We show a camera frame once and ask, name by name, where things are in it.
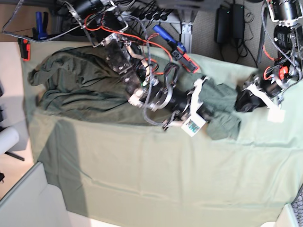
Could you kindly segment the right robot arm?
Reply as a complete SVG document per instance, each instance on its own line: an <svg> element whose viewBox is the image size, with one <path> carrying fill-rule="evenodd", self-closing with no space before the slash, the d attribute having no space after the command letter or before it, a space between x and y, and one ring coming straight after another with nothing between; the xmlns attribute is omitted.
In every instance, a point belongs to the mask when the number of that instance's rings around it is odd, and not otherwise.
<svg viewBox="0 0 303 227"><path fill-rule="evenodd" d="M161 26L154 28L154 34L162 37L172 50L167 53L169 61L163 71L158 72L158 63L150 52L143 53L140 49L140 44L152 46L151 36L140 38L127 33L127 21L137 20L137 17L124 14L111 0L64 0L62 6L92 46L104 49L107 64L125 85L128 102L143 110L145 121L157 125L147 112L164 109L171 116L160 122L160 126L163 129L180 127L189 135L195 135L211 121L213 113L199 97L207 77L195 80L187 92L177 89L179 69L183 67L196 73L199 66L183 45Z"/></svg>

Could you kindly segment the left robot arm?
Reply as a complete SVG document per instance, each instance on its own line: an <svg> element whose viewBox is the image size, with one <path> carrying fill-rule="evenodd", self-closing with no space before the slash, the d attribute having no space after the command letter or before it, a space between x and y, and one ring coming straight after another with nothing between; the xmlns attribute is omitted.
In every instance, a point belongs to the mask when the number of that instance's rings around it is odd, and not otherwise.
<svg viewBox="0 0 303 227"><path fill-rule="evenodd" d="M265 38L277 50L274 65L253 74L238 93L235 110L252 112L259 107L280 109L284 93L303 79L303 5L299 0L265 0L261 8L258 59L265 49Z"/></svg>

